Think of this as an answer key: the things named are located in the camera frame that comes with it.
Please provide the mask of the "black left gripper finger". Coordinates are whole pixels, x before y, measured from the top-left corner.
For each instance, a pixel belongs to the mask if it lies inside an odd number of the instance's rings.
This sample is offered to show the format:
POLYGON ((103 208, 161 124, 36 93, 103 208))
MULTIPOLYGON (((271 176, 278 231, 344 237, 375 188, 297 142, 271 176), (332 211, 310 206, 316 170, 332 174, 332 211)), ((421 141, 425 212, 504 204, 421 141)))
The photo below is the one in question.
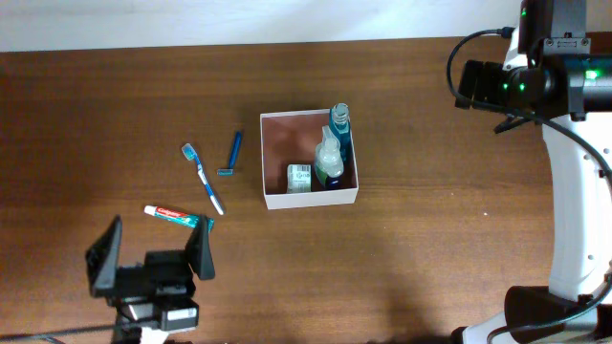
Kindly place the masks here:
POLYGON ((199 217, 199 222, 192 230, 186 243, 185 255, 192 271, 200 280, 215 278, 215 268, 209 243, 208 217, 199 217))
POLYGON ((92 297, 104 297, 116 283, 122 220, 116 215, 104 233, 86 250, 85 262, 89 292, 92 297))

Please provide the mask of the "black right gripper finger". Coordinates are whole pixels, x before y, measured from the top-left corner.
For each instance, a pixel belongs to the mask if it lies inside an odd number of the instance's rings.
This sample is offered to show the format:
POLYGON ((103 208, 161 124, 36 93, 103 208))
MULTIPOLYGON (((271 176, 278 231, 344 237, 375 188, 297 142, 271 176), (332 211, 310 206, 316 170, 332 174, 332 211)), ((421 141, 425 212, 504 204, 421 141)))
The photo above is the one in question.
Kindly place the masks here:
POLYGON ((500 113, 499 87, 503 78, 502 65, 494 62, 475 61, 476 82, 472 107, 500 113))
POLYGON ((460 109, 469 110, 470 102, 473 100, 478 77, 483 70, 483 62, 468 60, 463 68, 458 93, 465 97, 465 100, 457 98, 455 106, 460 109))

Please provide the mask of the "red green toothpaste tube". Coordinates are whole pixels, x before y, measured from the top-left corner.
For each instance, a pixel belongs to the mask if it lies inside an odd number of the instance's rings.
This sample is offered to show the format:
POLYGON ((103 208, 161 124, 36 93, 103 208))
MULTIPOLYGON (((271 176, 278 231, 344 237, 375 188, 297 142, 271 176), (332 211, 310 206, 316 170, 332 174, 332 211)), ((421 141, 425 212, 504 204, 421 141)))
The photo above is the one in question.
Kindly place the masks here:
POLYGON ((214 227, 214 220, 206 216, 187 214, 161 206, 146 205, 143 212, 147 215, 160 218, 180 226, 196 228, 198 225, 203 225, 208 232, 211 232, 214 227))

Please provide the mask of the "blue disposable razor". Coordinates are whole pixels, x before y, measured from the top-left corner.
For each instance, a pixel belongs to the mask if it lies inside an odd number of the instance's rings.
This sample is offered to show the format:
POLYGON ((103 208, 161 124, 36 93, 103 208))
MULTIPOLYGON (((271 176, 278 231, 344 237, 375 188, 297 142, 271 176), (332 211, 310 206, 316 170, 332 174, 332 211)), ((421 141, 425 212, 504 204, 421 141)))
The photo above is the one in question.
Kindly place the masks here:
POLYGON ((234 135, 231 151, 229 154, 229 162, 226 168, 220 168, 217 170, 218 176, 232 176, 235 171, 235 165, 237 162, 237 158, 239 155, 241 143, 242 143, 243 133, 241 131, 237 131, 234 135))

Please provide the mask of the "blue white toothbrush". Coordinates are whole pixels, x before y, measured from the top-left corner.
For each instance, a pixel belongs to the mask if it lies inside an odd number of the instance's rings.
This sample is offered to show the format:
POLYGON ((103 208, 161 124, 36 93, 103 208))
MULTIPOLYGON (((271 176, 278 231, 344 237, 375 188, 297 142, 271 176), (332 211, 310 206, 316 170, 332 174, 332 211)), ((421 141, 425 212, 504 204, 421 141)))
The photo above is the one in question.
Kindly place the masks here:
POLYGON ((204 171, 204 166, 201 163, 199 156, 196 152, 196 150, 194 149, 194 147, 190 144, 190 143, 185 143, 182 148, 181 148, 184 156, 186 157, 186 159, 188 161, 193 161, 196 165, 196 172, 198 177, 200 178, 207 194, 208 197, 213 205, 213 207, 215 208, 215 210, 217 211, 217 213, 219 215, 225 215, 225 209, 222 207, 219 199, 217 198, 217 195, 215 194, 215 192, 213 191, 212 187, 210 186, 209 182, 208 182, 208 178, 206 176, 206 173, 204 171))

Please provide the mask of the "green white soap packet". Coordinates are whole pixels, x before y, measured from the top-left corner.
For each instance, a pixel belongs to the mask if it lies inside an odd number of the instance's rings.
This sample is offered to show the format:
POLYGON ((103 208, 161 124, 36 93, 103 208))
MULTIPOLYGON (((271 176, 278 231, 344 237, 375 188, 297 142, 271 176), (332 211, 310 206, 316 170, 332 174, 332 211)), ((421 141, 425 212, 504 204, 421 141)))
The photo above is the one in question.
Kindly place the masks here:
POLYGON ((310 164, 289 164, 287 167, 287 193, 312 191, 312 167, 310 164))

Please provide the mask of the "green mouthwash bottle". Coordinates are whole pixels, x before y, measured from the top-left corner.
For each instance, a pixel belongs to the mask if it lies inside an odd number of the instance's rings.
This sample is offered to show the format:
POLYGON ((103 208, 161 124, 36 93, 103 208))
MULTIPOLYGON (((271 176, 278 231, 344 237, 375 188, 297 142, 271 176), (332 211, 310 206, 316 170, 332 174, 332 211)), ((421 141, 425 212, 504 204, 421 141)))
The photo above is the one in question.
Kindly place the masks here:
POLYGON ((330 109, 329 126, 340 143, 340 155, 347 161, 351 149, 350 110, 347 104, 338 103, 330 109))

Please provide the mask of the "clear soap pump bottle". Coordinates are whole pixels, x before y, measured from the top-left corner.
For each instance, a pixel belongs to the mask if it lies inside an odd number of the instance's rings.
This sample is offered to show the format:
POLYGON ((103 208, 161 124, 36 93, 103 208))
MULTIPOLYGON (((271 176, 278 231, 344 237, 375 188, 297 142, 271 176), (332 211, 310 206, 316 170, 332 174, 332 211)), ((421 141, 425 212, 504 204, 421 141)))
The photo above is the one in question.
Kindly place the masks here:
POLYGON ((339 189, 344 164, 340 142, 328 125, 322 127, 322 141, 316 147, 315 172, 325 190, 339 189))

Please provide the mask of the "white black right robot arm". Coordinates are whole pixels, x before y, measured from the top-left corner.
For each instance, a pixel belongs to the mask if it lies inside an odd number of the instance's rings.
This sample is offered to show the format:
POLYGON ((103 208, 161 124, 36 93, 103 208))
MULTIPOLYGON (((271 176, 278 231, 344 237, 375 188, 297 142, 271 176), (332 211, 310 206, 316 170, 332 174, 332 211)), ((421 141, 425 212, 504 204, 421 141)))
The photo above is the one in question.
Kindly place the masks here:
POLYGON ((510 113, 501 133, 541 124, 554 187, 554 259, 546 287, 508 290, 503 312, 456 329, 451 343, 611 340, 611 57, 548 54, 466 62, 458 108, 510 113))

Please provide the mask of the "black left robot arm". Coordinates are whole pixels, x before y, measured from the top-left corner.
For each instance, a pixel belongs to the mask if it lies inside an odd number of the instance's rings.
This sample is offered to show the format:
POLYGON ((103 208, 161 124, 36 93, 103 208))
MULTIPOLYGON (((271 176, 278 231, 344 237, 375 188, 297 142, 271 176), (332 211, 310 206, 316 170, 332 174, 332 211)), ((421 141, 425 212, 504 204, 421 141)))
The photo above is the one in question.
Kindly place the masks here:
POLYGON ((197 327, 193 272, 181 250, 149 251, 142 264, 118 265, 122 221, 116 216, 87 249, 89 291, 116 310, 113 343, 164 343, 197 327))

